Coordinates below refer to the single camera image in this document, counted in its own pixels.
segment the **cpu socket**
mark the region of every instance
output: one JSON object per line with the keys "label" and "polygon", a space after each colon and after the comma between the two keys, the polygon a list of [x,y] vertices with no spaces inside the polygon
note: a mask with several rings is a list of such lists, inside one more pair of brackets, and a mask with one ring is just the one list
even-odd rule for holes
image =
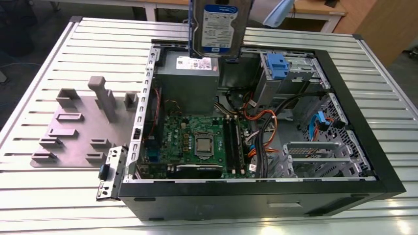
{"label": "cpu socket", "polygon": [[195,156],[201,160],[213,156],[213,134],[195,133]]}

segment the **gray plastic bracket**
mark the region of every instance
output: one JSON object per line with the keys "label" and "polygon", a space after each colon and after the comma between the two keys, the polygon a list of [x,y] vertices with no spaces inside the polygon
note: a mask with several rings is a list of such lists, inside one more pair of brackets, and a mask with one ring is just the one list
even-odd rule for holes
{"label": "gray plastic bracket", "polygon": [[105,159],[105,154],[104,153],[88,153],[85,155],[85,160],[89,163],[101,163]]}
{"label": "gray plastic bracket", "polygon": [[73,100],[80,99],[75,89],[60,89],[56,101],[62,109],[76,109]]}
{"label": "gray plastic bracket", "polygon": [[76,129],[50,129],[48,136],[50,137],[75,137],[79,132]]}
{"label": "gray plastic bracket", "polygon": [[111,142],[108,139],[91,139],[89,144],[93,148],[109,148]]}
{"label": "gray plastic bracket", "polygon": [[44,148],[61,148],[62,142],[56,137],[40,138],[38,145]]}
{"label": "gray plastic bracket", "polygon": [[136,110],[137,101],[139,101],[139,99],[137,99],[136,93],[125,93],[124,94],[123,102],[124,102],[124,107],[127,110],[129,110],[129,111]]}
{"label": "gray plastic bracket", "polygon": [[57,121],[83,121],[83,114],[80,113],[64,113],[56,117]]}
{"label": "gray plastic bracket", "polygon": [[117,121],[115,112],[115,97],[111,90],[104,89],[105,79],[100,76],[89,78],[88,87],[96,93],[100,107],[104,111],[105,117],[109,122]]}
{"label": "gray plastic bracket", "polygon": [[32,155],[32,160],[37,163],[53,163],[56,158],[57,157],[52,152],[37,152]]}

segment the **ram slot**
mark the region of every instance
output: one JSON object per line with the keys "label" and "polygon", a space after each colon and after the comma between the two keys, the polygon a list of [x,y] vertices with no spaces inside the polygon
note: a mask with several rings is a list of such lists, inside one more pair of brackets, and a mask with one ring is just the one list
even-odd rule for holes
{"label": "ram slot", "polygon": [[231,128],[229,128],[229,119],[223,119],[223,146],[227,155],[227,171],[232,172],[233,168],[233,156],[232,156],[232,139],[231,139]]}
{"label": "ram slot", "polygon": [[236,121],[236,136],[237,136],[237,146],[239,146],[239,168],[240,168],[240,173],[244,174],[244,159],[243,159],[243,138],[241,138],[241,129],[240,129],[240,123],[239,119],[235,118]]}
{"label": "ram slot", "polygon": [[239,157],[239,137],[235,119],[229,120],[229,131],[231,131],[231,147],[232,147],[232,158],[233,168],[239,172],[240,170],[240,157]]}

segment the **metal table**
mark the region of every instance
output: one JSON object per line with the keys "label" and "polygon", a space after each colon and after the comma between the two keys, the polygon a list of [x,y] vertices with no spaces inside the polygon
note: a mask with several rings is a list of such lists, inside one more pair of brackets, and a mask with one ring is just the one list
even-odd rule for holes
{"label": "metal table", "polygon": [[362,40],[351,35],[249,28],[247,45],[330,52],[407,192],[332,216],[140,222],[123,202],[96,202],[96,168],[32,168],[30,154],[60,88],[104,76],[115,96],[141,92],[151,39],[187,40],[187,26],[83,18],[71,22],[0,132],[0,231],[73,234],[416,234],[418,112]]}

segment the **motherboard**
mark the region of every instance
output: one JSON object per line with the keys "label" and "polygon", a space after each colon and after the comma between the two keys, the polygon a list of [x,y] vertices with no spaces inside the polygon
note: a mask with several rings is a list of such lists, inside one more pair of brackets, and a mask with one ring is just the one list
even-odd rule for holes
{"label": "motherboard", "polygon": [[161,147],[147,149],[148,164],[140,166],[141,176],[247,178],[247,150],[241,144],[247,125],[237,117],[165,116]]}

